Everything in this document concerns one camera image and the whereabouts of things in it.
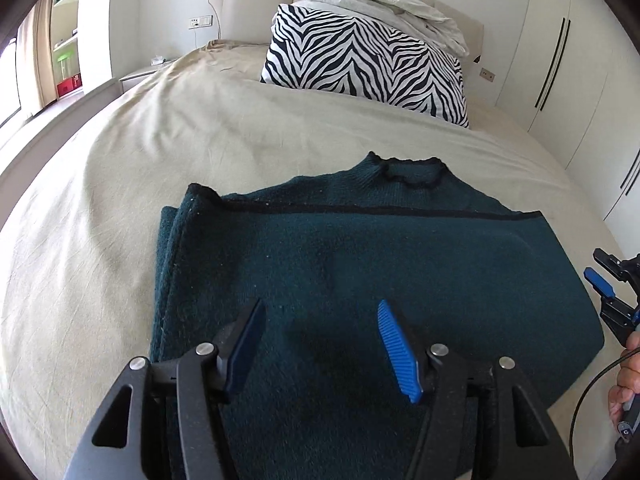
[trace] window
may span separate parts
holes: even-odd
[[[15,73],[15,38],[0,56],[0,126],[20,110]]]

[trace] electrical socket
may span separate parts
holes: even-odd
[[[483,68],[480,71],[480,77],[485,78],[489,83],[493,83],[495,79],[495,74],[493,72],[489,72],[487,69]]]
[[[189,29],[210,27],[212,20],[213,20],[212,14],[209,14],[208,16],[198,16],[197,18],[191,18],[189,20]]]

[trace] red box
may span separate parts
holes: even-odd
[[[76,88],[80,88],[82,86],[82,78],[80,74],[73,75],[71,77],[67,77],[64,81],[61,81],[58,84],[58,96],[62,97],[69,92],[72,92]]]

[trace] pillow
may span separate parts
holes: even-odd
[[[377,20],[282,4],[263,83],[366,97],[468,127],[460,61]]]

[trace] nightstand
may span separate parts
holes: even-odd
[[[161,68],[171,65],[174,61],[175,59],[172,59],[171,61],[165,61],[160,65],[145,66],[144,68],[140,68],[139,70],[135,70],[130,74],[121,77],[120,83],[122,85],[122,93],[124,94],[124,92],[131,90],[134,86],[142,83],[147,77],[155,74]]]

